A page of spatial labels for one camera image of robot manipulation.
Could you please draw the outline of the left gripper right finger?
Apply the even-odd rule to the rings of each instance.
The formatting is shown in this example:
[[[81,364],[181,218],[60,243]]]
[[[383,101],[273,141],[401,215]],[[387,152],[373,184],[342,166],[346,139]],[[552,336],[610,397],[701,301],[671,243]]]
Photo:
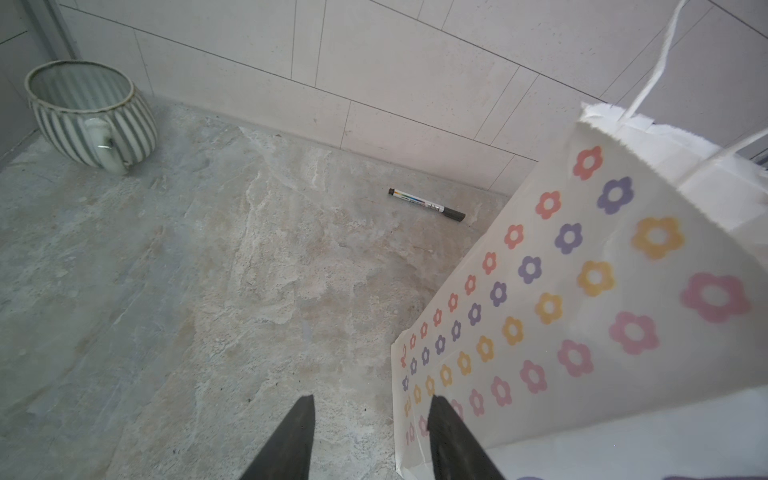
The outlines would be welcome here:
[[[427,430],[433,473],[437,480],[504,480],[445,397],[432,398]]]

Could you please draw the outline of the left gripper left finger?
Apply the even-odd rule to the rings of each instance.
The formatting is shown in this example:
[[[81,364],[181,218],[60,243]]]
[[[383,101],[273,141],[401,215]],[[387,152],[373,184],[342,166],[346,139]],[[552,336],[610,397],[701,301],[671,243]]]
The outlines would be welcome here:
[[[240,480],[307,480],[314,431],[314,396],[302,396],[252,460]]]

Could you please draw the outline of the white printed paper bag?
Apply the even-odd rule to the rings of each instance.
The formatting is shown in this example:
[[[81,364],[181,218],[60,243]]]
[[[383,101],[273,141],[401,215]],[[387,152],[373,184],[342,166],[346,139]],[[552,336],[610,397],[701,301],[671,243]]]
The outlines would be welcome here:
[[[767,172],[584,105],[391,348],[396,473],[445,397],[504,479],[767,475]]]

